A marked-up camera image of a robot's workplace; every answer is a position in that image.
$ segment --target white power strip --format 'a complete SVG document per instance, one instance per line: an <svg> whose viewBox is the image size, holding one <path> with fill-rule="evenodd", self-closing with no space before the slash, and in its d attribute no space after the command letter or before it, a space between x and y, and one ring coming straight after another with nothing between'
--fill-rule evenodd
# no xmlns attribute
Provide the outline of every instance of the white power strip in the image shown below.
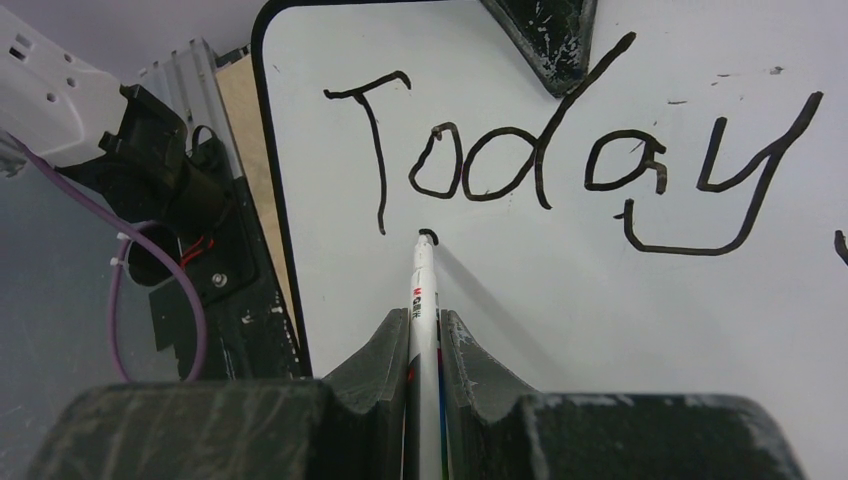
<svg viewBox="0 0 848 480"><path fill-rule="evenodd" d="M0 129L56 167L103 155L127 101L117 78L51 42L0 6Z"/></svg>

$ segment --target black whiteboard frame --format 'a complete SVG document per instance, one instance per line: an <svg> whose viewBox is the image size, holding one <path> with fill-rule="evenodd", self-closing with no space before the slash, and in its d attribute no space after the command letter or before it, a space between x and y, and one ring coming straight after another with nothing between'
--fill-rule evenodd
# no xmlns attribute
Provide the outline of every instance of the black whiteboard frame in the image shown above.
<svg viewBox="0 0 848 480"><path fill-rule="evenodd" d="M283 240L283 254L286 260L286 274L291 289L294 322L300 345L300 366L304 376L312 376L312 359L306 340L306 325L303 319L303 306L300 302L300 287L297 284L297 269L294 263L289 220L283 195L283 176L280 174L280 157L277 153L277 140L274 137L274 124L271 117L271 103L268 99L268 82L265 78L265 60L262 58L262 45L265 32L271 21L283 10L290 7L315 7L334 5L363 5L374 3L417 3L428 0L269 0L259 11L253 24L250 37L250 58L253 63L253 77L256 81L256 95L259 98L259 114L262 117L262 132L265 135L265 148L268 152L268 164L271 168L271 183L274 185L274 203L277 206L277 218L280 222L280 236Z"/></svg>

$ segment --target red wire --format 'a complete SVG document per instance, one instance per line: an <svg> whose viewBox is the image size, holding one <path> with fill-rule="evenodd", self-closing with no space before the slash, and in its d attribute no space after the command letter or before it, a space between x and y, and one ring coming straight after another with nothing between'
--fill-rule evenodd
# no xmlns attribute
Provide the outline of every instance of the red wire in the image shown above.
<svg viewBox="0 0 848 480"><path fill-rule="evenodd" d="M188 254L189 254L189 253L190 253L190 252L191 252L191 251L192 251L195 247L197 247L198 245L200 245L200 243L201 243L201 242L203 242L203 239L204 239L204 238L206 238L206 236L205 236L205 235L201 235L201 236L200 236L200 238L199 238L199 239L197 239L197 241L196 241L196 242L194 242L194 245L192 245L192 246L190 246L190 247L186 248L186 249L185 249L185 251L183 251L183 256L185 257L185 256L186 256L186 255L188 255Z"/></svg>
<svg viewBox="0 0 848 480"><path fill-rule="evenodd" d="M186 265L188 265L188 262L190 262L190 261L194 260L195 258L197 258L198 256L200 256L203 252L211 249L213 245L215 245L215 239L214 238L210 239L209 244L206 245L205 248L201 248L200 250L191 251L191 249L196 247L197 244L195 243L194 245L192 245L188 250L186 250L186 252L183 254L183 257L180 259L180 268L185 270L185 267L186 267Z"/></svg>

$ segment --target whiteboard marker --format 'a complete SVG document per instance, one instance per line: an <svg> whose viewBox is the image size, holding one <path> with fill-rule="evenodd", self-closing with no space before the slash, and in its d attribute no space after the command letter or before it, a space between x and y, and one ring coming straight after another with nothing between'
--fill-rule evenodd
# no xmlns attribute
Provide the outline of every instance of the whiteboard marker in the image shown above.
<svg viewBox="0 0 848 480"><path fill-rule="evenodd" d="M433 268L432 230L421 230L413 254L409 305L409 370L403 476L430 480L441 477L441 416L439 410L438 294Z"/></svg>

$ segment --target screw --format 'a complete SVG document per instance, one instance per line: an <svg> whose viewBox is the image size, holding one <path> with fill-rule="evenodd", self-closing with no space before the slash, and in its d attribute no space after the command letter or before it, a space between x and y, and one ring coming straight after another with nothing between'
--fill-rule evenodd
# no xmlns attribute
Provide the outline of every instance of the screw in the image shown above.
<svg viewBox="0 0 848 480"><path fill-rule="evenodd" d="M223 273L216 273L212 275L212 285L215 285L218 288L223 287L227 284L227 276Z"/></svg>

